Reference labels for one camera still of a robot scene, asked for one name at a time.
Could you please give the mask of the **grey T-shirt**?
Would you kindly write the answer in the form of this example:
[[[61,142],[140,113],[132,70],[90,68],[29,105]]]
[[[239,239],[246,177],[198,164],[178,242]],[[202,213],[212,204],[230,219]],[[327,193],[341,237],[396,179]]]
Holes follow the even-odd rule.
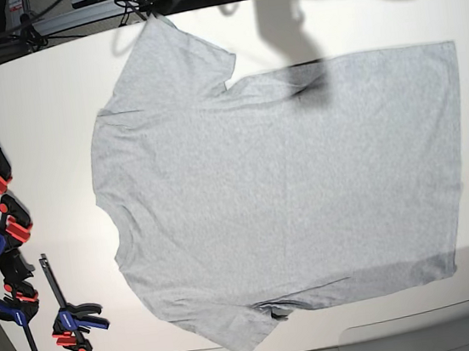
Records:
[[[235,55],[151,17],[92,137],[116,262],[158,319],[253,351],[293,311],[455,273],[453,42],[231,82]]]

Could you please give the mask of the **blue red bar clamp right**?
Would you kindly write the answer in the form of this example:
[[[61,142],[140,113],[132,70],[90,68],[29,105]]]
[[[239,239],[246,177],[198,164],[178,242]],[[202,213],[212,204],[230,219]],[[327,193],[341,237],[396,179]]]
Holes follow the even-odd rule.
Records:
[[[38,261],[59,304],[59,311],[52,328],[52,337],[55,339],[55,343],[70,351],[93,351],[93,347],[85,335],[92,328],[101,330],[110,328],[110,322],[101,317],[102,306],[97,303],[82,305],[68,303],[55,279],[47,255],[42,254]]]

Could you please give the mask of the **aluminium rail frame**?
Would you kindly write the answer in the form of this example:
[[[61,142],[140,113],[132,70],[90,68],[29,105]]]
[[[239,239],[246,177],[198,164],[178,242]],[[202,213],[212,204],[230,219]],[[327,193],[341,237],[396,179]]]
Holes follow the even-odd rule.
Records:
[[[34,30],[42,36],[52,36],[79,26],[89,25],[113,17],[135,15],[140,20],[147,18],[147,5],[152,0],[63,0],[44,16],[38,9],[39,0],[8,0],[7,19],[9,26],[17,26],[21,18],[34,19]]]

